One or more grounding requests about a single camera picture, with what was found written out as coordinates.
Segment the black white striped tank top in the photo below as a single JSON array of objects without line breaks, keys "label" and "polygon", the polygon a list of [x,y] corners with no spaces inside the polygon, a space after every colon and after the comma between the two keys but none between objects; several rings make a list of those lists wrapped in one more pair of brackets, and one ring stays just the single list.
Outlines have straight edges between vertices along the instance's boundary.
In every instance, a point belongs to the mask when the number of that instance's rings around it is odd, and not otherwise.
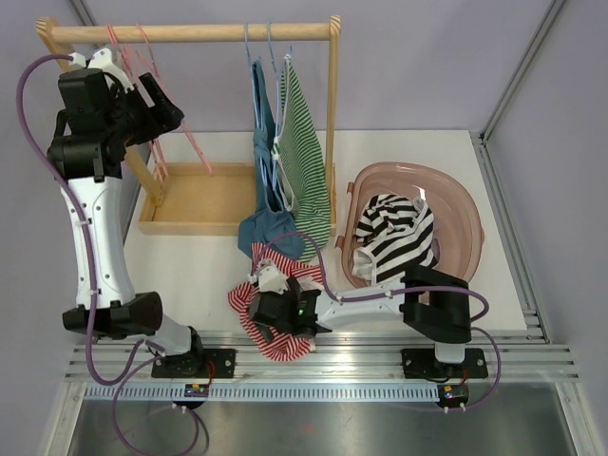
[{"label": "black white striped tank top", "polygon": [[372,197],[356,223],[352,274],[369,285],[390,282],[413,266],[433,268],[434,216],[425,199]]}]

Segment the red white striped tank top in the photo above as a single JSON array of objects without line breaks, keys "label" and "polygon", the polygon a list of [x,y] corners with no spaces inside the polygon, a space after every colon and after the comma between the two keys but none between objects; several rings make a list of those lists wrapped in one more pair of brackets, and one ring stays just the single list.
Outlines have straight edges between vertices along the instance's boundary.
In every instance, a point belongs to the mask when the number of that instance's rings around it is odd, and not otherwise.
[{"label": "red white striped tank top", "polygon": [[[315,291],[323,289],[322,271],[318,265],[290,259],[274,249],[266,249],[261,242],[252,243],[251,252],[258,270],[269,266],[282,278],[302,279]],[[237,313],[241,327],[261,354],[275,362],[295,361],[314,350],[312,340],[288,332],[293,315],[289,300],[294,296],[288,290],[282,293],[262,292],[251,279],[228,293],[229,306]]]}]

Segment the blue tank top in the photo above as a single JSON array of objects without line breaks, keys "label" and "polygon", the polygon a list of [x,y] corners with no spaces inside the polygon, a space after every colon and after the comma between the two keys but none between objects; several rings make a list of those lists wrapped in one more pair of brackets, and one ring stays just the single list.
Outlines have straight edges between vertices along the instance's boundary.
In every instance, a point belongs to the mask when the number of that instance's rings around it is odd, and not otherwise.
[{"label": "blue tank top", "polygon": [[[254,164],[254,177],[256,189],[256,168]],[[245,218],[238,227],[237,247],[247,257],[253,257],[253,245],[255,243],[267,244],[270,241],[275,243],[274,249],[285,257],[297,260],[304,253],[304,241],[300,237],[293,237],[295,231],[295,219],[291,212],[281,209],[272,212],[266,207],[257,210],[257,189],[256,189],[256,208],[254,213]]]}]

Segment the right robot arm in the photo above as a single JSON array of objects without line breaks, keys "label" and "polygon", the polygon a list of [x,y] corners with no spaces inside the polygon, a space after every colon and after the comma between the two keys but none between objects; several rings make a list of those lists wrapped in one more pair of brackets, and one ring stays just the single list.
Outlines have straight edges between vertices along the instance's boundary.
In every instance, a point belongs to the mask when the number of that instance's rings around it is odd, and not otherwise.
[{"label": "right robot arm", "polygon": [[355,324],[400,320],[434,343],[431,365],[443,376],[464,366],[471,340],[468,283],[422,266],[390,282],[335,295],[305,291],[291,276],[285,291],[259,293],[248,315],[258,325],[307,339]]}]

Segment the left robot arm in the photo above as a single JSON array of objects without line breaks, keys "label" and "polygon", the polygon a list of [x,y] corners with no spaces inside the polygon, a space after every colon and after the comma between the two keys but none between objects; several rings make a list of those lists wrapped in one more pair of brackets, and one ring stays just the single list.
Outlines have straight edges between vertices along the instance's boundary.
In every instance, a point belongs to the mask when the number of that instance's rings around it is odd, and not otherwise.
[{"label": "left robot arm", "polygon": [[120,223],[127,148],[175,130],[183,113],[151,73],[133,85],[108,70],[79,69],[62,74],[58,88],[64,107],[47,159],[72,222],[79,274],[64,327],[85,335],[88,344],[139,336],[160,355],[162,376],[196,377],[205,366],[200,338],[163,312],[158,293],[134,290]]}]

